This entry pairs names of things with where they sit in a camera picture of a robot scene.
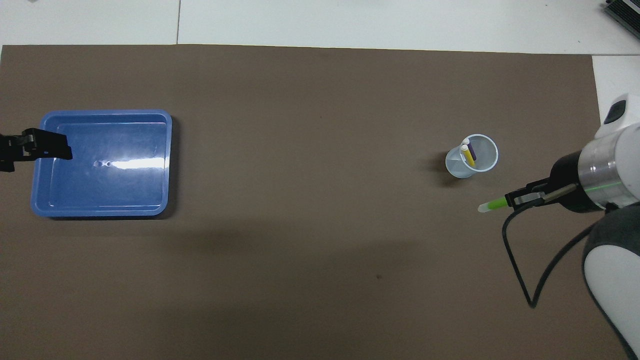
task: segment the clear plastic cup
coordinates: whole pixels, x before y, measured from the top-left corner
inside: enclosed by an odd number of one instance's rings
[[[460,150],[460,145],[451,149],[445,159],[449,173],[459,179],[466,179],[478,172],[487,172],[493,169],[498,162],[498,147],[488,136],[473,134],[467,138],[476,154],[474,167],[467,163],[465,155]]]

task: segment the green marker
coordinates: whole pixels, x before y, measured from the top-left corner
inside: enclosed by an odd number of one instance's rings
[[[507,206],[507,199],[503,197],[495,200],[491,200],[490,202],[485,202],[484,204],[478,206],[478,211],[481,213],[486,213],[491,210],[504,208]]]

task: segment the brown mat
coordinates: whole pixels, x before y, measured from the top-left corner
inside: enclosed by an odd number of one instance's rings
[[[1,131],[51,110],[174,117],[162,220],[29,208],[0,174],[3,359],[585,359],[622,349],[580,250],[530,310],[478,204],[548,176],[598,127],[590,56],[278,47],[5,46]],[[455,180],[465,135],[499,146]],[[601,214],[524,214],[533,288]]]

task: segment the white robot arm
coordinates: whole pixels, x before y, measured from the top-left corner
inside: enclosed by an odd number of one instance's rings
[[[583,255],[589,292],[620,338],[630,359],[640,354],[640,97],[615,100],[607,118],[581,151],[556,161],[546,179],[535,181],[495,202],[515,211],[502,227],[505,248],[531,307],[556,263],[590,233]],[[492,209],[490,202],[480,212]],[[584,213],[605,210],[599,222],[563,247],[540,278],[533,297],[513,257],[506,229],[519,213],[534,206],[560,203]]]

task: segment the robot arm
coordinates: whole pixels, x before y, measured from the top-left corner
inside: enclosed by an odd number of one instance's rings
[[[67,136],[35,128],[26,129],[21,135],[0,135],[0,171],[15,171],[14,161],[39,158],[71,160]]]
[[[490,211],[511,206],[502,238],[520,286],[531,307],[556,263],[591,231],[582,268],[589,292],[612,325],[627,355],[640,354],[640,97],[624,95],[581,151],[556,161],[549,177],[527,184],[478,207]],[[578,213],[606,210],[606,215],[563,247],[549,263],[533,298],[511,252],[506,227],[533,206],[560,203]]]
[[[587,240],[582,271],[591,297],[630,359],[640,354],[640,202],[612,211]]]

